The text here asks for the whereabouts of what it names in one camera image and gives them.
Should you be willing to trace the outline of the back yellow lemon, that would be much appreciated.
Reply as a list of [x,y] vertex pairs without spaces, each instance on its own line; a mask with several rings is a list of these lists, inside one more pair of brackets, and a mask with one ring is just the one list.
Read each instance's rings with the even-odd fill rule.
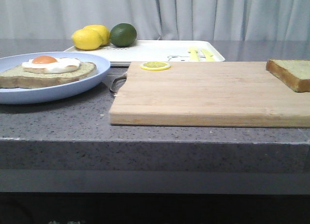
[[83,29],[94,30],[100,34],[102,37],[102,43],[100,46],[106,46],[109,44],[109,29],[104,25],[87,25]]

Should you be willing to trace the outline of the green lime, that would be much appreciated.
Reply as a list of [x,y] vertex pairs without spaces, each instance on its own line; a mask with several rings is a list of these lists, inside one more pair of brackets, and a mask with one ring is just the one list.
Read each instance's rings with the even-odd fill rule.
[[117,47],[128,47],[135,42],[137,31],[131,24],[120,23],[111,29],[109,38]]

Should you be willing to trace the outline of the fried egg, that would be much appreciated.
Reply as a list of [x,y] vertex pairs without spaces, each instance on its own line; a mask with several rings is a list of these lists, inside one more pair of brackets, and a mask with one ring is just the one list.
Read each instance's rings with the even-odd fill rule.
[[25,72],[36,74],[61,74],[76,71],[81,61],[72,58],[55,58],[52,56],[38,56],[22,63]]

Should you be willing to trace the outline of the yellow plastic knife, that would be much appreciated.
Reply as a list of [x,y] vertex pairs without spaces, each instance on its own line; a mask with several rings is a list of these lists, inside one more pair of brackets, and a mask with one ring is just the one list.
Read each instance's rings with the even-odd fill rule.
[[207,62],[215,61],[214,54],[207,49],[201,49],[201,52],[204,54]]

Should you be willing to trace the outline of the yellow lemon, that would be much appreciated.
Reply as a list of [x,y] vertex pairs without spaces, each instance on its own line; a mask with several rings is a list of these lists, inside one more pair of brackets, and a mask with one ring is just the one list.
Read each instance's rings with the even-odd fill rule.
[[104,25],[87,25],[83,29],[94,30],[100,34],[102,37],[102,43],[100,46],[106,46],[109,44],[109,29]]
[[74,46],[81,50],[96,50],[102,44],[101,35],[90,29],[79,29],[72,34]]

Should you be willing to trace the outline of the grey curtain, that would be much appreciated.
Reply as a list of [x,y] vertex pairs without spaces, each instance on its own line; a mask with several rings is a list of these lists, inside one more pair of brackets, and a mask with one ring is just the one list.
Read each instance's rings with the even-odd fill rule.
[[310,0],[0,0],[2,39],[132,24],[144,40],[307,41]]

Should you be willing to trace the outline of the lemon slice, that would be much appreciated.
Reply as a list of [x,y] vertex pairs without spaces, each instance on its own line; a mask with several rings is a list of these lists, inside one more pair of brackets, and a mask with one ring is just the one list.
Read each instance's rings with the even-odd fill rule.
[[167,70],[171,67],[171,65],[167,62],[163,61],[148,61],[143,62],[140,65],[141,69],[147,70],[147,71],[163,71]]

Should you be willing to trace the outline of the light blue round plate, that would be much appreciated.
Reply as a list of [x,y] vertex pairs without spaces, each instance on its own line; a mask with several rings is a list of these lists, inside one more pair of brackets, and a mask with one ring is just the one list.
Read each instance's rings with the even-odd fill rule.
[[97,74],[83,80],[64,85],[39,89],[1,89],[0,103],[5,105],[24,105],[50,102],[81,94],[92,89],[103,81],[110,69],[110,61],[102,56],[81,52],[39,52],[15,55],[0,59],[0,71],[4,72],[29,59],[40,55],[49,55],[57,58],[77,58],[83,62],[93,62],[97,66]]

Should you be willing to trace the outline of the bread slice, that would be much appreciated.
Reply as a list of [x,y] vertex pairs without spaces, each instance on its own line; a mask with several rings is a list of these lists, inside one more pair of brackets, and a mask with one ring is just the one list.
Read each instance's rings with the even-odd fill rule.
[[266,69],[293,91],[310,91],[310,60],[269,59]]
[[76,71],[61,74],[26,72],[21,65],[18,65],[1,72],[0,87],[2,89],[38,89],[80,81],[96,74],[97,66],[92,62],[82,62]]

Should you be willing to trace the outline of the yellow plastic fork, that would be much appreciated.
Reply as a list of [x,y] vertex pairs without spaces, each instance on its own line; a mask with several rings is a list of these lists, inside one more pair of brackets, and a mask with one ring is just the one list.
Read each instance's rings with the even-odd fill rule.
[[190,62],[199,62],[200,58],[198,55],[198,48],[196,46],[190,46],[188,48],[188,53],[189,53],[189,61]]

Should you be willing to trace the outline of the front yellow lemon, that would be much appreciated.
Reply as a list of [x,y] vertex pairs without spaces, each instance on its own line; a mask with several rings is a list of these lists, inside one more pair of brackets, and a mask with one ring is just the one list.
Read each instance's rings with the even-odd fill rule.
[[96,50],[102,44],[101,35],[90,29],[79,29],[72,34],[74,46],[81,50]]

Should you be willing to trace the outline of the wooden cutting board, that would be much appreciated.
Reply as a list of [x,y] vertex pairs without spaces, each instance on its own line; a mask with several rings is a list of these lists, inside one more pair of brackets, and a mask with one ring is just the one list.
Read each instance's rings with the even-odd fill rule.
[[291,90],[265,62],[171,62],[147,71],[134,61],[109,111],[111,124],[216,127],[310,125],[310,95]]

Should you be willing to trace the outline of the white bear tray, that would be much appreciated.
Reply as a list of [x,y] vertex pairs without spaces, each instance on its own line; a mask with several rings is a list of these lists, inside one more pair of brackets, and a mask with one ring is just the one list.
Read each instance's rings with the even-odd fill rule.
[[177,40],[137,40],[130,47],[116,47],[112,44],[96,50],[84,51],[68,48],[66,52],[81,52],[102,56],[108,59],[112,66],[129,66],[132,61],[180,61],[189,62],[189,49],[197,49],[200,61],[206,61],[202,50],[211,53],[214,61],[224,61],[225,58],[207,41],[177,41]]

